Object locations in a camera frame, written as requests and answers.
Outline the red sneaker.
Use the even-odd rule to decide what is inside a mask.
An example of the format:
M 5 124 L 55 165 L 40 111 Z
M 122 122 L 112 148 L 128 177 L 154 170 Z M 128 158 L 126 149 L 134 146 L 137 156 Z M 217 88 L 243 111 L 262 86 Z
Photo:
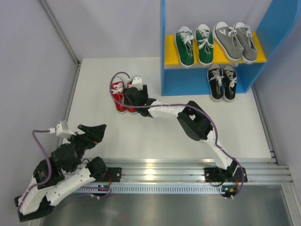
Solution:
M 131 86 L 132 86 L 132 80 L 129 80 L 127 82 L 127 88 L 129 89 L 129 88 L 131 88 Z M 136 114 L 137 113 L 135 108 L 127 108 L 127 110 L 130 114 Z
M 121 78 L 117 77 L 113 80 L 111 84 L 111 94 L 114 99 L 117 100 L 115 103 L 116 109 L 119 113 L 125 113 L 127 108 L 122 106 L 120 103 L 124 103 L 124 92 L 123 88 L 125 87 L 124 82 Z

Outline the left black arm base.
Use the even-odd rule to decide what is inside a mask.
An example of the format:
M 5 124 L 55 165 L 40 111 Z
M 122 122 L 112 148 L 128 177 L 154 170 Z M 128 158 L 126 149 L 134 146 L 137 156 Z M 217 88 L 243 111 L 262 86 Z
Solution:
M 113 167 L 108 168 L 108 172 L 101 182 L 120 182 L 122 176 L 122 168 Z

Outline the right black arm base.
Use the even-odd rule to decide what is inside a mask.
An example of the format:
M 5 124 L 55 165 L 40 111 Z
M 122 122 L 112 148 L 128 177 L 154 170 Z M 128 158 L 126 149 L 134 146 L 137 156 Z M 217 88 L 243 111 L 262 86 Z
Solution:
M 237 169 L 221 169 L 218 167 L 207 167 L 204 168 L 205 181 L 208 183 L 225 183 L 225 182 L 247 182 L 248 178 L 246 175 L 245 168 L 238 167 Z

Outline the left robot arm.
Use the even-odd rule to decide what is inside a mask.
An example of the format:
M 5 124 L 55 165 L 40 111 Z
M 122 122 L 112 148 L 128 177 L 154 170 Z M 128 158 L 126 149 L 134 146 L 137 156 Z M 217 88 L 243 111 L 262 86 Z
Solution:
M 37 139 L 38 130 L 32 131 L 45 159 L 35 168 L 24 194 L 14 198 L 20 222 L 50 214 L 63 199 L 90 182 L 96 187 L 106 183 L 108 168 L 100 157 L 93 158 L 80 171 L 76 171 L 85 151 L 102 142 L 106 125 L 88 127 L 80 124 L 78 129 L 83 133 L 71 132 L 66 121 L 47 129 L 47 133 L 68 141 L 51 154 L 46 153 Z

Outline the green sneaker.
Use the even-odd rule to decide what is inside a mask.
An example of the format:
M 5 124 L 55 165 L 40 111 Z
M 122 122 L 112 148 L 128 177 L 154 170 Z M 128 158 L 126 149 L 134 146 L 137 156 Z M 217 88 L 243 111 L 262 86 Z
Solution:
M 188 26 L 182 26 L 175 34 L 174 42 L 179 56 L 180 65 L 189 68 L 194 64 L 193 33 Z
M 206 24 L 200 24 L 195 29 L 195 42 L 198 47 L 198 61 L 201 65 L 210 65 L 214 57 L 214 37 Z

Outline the black sneaker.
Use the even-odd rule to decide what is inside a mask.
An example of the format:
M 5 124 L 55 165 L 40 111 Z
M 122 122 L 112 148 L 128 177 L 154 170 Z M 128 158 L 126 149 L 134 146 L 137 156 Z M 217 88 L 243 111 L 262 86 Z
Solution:
M 237 73 L 233 66 L 226 65 L 223 68 L 224 98 L 233 101 L 236 97 Z
M 222 80 L 223 80 L 222 67 L 220 65 L 211 65 L 207 71 L 207 80 L 209 83 L 211 97 L 215 101 L 219 101 L 223 97 Z

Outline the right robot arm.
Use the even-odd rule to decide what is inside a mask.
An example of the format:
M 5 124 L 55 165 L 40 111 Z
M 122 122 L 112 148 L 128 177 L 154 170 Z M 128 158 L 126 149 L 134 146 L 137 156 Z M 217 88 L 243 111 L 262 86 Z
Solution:
M 125 104 L 136 108 L 143 117 L 175 119 L 185 134 L 194 141 L 202 141 L 216 164 L 204 168 L 205 181 L 232 186 L 235 182 L 246 182 L 246 170 L 237 160 L 227 154 L 218 141 L 217 129 L 210 117 L 194 101 L 187 104 L 165 104 L 148 97 L 147 86 L 142 90 L 124 89 Z

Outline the grey sneaker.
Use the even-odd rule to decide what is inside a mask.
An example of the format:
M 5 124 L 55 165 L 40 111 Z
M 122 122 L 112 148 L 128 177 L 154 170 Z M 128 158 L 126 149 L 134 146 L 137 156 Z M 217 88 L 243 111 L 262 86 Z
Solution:
M 245 23 L 238 22 L 234 25 L 234 30 L 237 32 L 239 43 L 244 48 L 242 60 L 246 64 L 253 64 L 257 59 L 258 49 L 254 43 L 250 27 Z
M 241 60 L 244 48 L 233 27 L 228 26 L 225 22 L 218 22 L 214 26 L 213 36 L 229 61 L 238 62 Z

